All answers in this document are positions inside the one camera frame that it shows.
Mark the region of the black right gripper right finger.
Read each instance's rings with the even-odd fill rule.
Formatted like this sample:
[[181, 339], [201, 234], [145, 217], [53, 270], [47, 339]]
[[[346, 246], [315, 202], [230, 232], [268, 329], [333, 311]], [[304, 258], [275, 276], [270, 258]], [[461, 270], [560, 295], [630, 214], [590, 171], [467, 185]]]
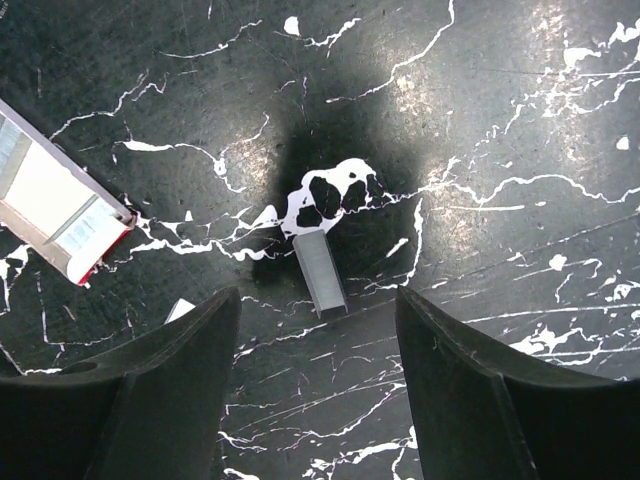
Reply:
[[635, 479], [639, 383], [559, 367], [458, 321], [415, 291], [396, 333], [427, 479]]

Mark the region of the metal staple strip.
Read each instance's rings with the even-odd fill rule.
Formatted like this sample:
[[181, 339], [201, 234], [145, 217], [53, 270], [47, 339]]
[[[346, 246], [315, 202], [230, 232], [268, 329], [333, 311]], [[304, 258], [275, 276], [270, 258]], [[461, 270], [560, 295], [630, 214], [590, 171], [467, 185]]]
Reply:
[[297, 235], [294, 251], [318, 318], [336, 308], [348, 311], [341, 280], [323, 230]]

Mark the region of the open staple box tray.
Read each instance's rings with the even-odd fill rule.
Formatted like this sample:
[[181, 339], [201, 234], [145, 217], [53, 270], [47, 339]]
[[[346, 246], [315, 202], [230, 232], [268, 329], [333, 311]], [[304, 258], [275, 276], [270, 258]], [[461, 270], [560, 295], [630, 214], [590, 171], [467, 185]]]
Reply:
[[1, 222], [81, 286], [136, 220], [82, 167], [2, 102]]

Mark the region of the small white paper scrap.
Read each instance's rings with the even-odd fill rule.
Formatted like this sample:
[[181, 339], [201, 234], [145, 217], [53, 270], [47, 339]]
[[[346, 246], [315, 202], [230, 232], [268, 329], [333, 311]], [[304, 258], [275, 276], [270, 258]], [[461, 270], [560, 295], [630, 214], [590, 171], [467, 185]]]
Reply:
[[168, 316], [166, 317], [164, 323], [171, 323], [185, 314], [189, 313], [191, 310], [195, 308], [195, 305], [183, 298], [179, 298], [174, 305], [172, 306]]

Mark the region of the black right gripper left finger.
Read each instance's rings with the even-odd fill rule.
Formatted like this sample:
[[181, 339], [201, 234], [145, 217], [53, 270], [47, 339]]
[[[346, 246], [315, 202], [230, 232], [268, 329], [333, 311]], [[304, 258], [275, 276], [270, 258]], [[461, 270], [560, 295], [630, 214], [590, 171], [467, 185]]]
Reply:
[[241, 316], [228, 287], [55, 374], [1, 381], [5, 479], [207, 479]]

